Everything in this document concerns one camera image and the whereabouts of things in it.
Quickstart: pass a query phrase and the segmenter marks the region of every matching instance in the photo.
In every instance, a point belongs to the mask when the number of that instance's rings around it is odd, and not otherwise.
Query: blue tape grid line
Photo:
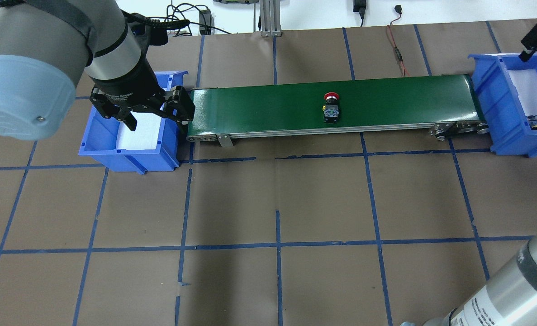
[[[347,48],[347,57],[349,58],[349,68],[351,69],[351,80],[355,80],[355,69],[353,69],[353,57],[351,57],[351,48],[349,47],[349,38],[347,37],[347,29],[342,28],[342,34],[345,38],[345,47]]]
[[[278,326],[283,326],[283,309],[282,309],[282,258],[280,239],[280,211],[276,211],[276,293],[278,302]]]
[[[363,147],[363,157],[365,159],[365,171],[367,173],[367,186],[369,188],[369,198],[371,200],[373,224],[375,225],[375,240],[376,240],[378,256],[379,256],[380,279],[383,285],[383,295],[385,297],[385,309],[387,313],[387,323],[389,324],[389,326],[393,326],[393,318],[391,317],[391,305],[390,305],[390,300],[389,300],[389,289],[387,286],[387,276],[385,274],[385,261],[383,259],[383,242],[380,238],[379,220],[377,219],[376,206],[375,206],[375,193],[373,192],[371,169],[369,166],[369,157],[367,155],[367,144],[365,143],[365,138],[362,132],[360,133],[360,136],[361,136],[361,146]]]
[[[190,163],[190,165],[192,165],[194,163],[194,148],[195,147],[196,147],[196,143],[191,142],[190,143],[190,158],[189,158],[189,161],[188,161],[188,163]]]
[[[44,169],[74,169],[74,168],[101,168],[103,164],[69,164],[69,165],[28,165],[26,167],[0,167],[0,171],[12,170],[44,170]]]
[[[429,61],[427,60],[427,54],[425,53],[425,47],[423,47],[423,41],[421,41],[421,35],[419,34],[419,29],[417,24],[413,25],[415,28],[415,35],[417,35],[417,41],[419,42],[419,47],[421,48],[421,54],[423,55],[423,61],[425,62],[425,68],[427,68],[427,74],[433,76],[431,73],[431,67],[429,66]]]
[[[200,40],[200,54],[198,54],[198,74],[196,75],[196,87],[200,87],[200,76],[202,76],[202,57],[204,56],[204,39],[205,35],[202,35]]]
[[[178,263],[178,283],[183,284],[184,276],[184,255],[186,250],[186,234],[188,232],[188,212],[190,210],[190,189],[192,188],[192,169],[188,171],[188,182],[186,184],[186,199],[184,202],[184,223],[182,224],[182,240],[180,246],[180,261]],[[174,325],[177,326],[180,319],[180,295],[176,297],[174,311]]]
[[[477,231],[477,226],[475,226],[474,223],[474,217],[473,217],[473,211],[471,210],[471,204],[469,203],[469,196],[467,195],[467,189],[465,188],[465,181],[463,181],[463,175],[461,173],[461,168],[459,167],[459,161],[457,159],[457,155],[455,154],[455,147],[453,145],[453,142],[451,139],[448,139],[450,148],[451,148],[451,155],[453,156],[453,161],[455,164],[455,169],[457,170],[457,176],[459,179],[459,185],[461,186],[461,191],[463,193],[463,199],[465,200],[465,206],[467,208],[467,215],[469,216],[469,221],[471,223],[471,228],[473,229],[473,236],[475,237],[475,244],[477,245],[477,251],[480,255],[481,260],[481,266],[483,267],[485,279],[489,280],[489,270],[487,268],[487,262],[485,261],[485,255],[483,248],[481,247],[481,240],[479,232]]]
[[[489,149],[465,149],[455,150],[455,153],[483,153]],[[449,154],[451,150],[420,150],[420,151],[380,151],[366,153],[367,156],[387,156],[387,155],[419,155],[419,154]],[[277,157],[276,159],[303,159],[303,158],[333,158],[333,157],[361,157],[363,153],[343,153],[343,154],[311,154],[311,155],[291,155],[287,157]]]
[[[31,148],[31,153],[29,154],[29,160],[27,162],[28,167],[31,165],[31,161],[33,160],[33,155],[35,155],[36,148],[37,148],[37,142],[33,142],[33,147]],[[3,233],[1,243],[0,243],[0,259],[1,259],[3,248],[5,247],[5,241],[7,240],[7,236],[9,235],[9,230],[11,228],[11,223],[13,222],[14,214],[17,211],[17,206],[19,204],[19,200],[21,199],[21,193],[23,192],[23,187],[25,186],[25,180],[27,179],[28,172],[29,170],[25,169],[25,172],[23,173],[23,178],[21,179],[21,183],[19,185],[19,189],[17,190],[17,195],[15,196],[13,208],[11,209],[11,213],[9,214],[9,219],[7,220],[5,232]]]
[[[496,241],[526,241],[533,235],[510,235],[501,237],[480,237],[481,242]],[[475,241],[471,238],[431,238],[431,239],[391,239],[381,240],[384,245],[392,244],[441,244],[441,243],[469,243]],[[179,251],[179,250],[230,250],[230,249],[253,249],[253,248],[277,248],[296,246],[345,246],[345,245],[376,245],[376,240],[352,240],[352,241],[300,241],[289,243],[252,243],[252,244],[229,244],[229,245],[169,245],[169,246],[132,246],[113,248],[93,248],[92,252],[148,252],[148,251]],[[1,254],[74,254],[87,252],[87,248],[55,248],[55,249],[6,249]]]
[[[278,85],[278,72],[276,70],[276,37],[272,38],[272,70],[274,74],[273,85]]]
[[[87,272],[89,269],[89,260],[91,259],[91,253],[93,250],[93,241],[95,240],[95,233],[97,231],[97,217],[99,217],[99,213],[101,211],[101,203],[103,202],[103,194],[105,192],[105,185],[107,184],[108,174],[109,174],[109,169],[105,168],[105,173],[103,174],[103,182],[101,182],[101,190],[99,192],[99,198],[97,199],[97,208],[95,210],[95,217],[93,219],[91,235],[89,236],[89,244],[86,250],[86,262],[84,263],[84,270],[81,274],[80,290],[77,293],[76,309],[73,313],[72,326],[77,325],[77,320],[80,317],[81,299],[83,298],[83,295],[84,295],[84,287],[86,287],[86,278],[87,278]]]
[[[498,40],[495,38],[494,30],[491,28],[491,24],[489,24],[488,20],[485,21],[485,24],[487,25],[489,35],[491,36],[491,39],[494,42],[495,49],[498,50],[498,53],[502,53],[502,50],[500,50],[499,48]]]

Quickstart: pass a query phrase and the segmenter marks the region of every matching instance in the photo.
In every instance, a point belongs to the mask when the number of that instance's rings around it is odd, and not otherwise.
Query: blue plastic bin
[[[169,91],[176,85],[183,85],[188,72],[156,72],[158,84]],[[180,165],[176,159],[179,129],[175,121],[162,119],[154,150],[116,149],[120,122],[115,118],[104,119],[92,107],[81,141],[80,155],[91,156],[112,171],[136,172],[174,171]]]
[[[471,54],[475,72],[471,77],[498,155],[537,156],[537,130],[531,130],[510,70],[535,69],[537,54],[522,62],[518,54]]]

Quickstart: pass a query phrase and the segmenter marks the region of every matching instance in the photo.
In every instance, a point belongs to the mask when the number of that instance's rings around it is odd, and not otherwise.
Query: conveyor belt
[[[340,95],[336,124],[323,122],[323,96]],[[188,140],[429,128],[482,120],[467,75],[195,89]]]

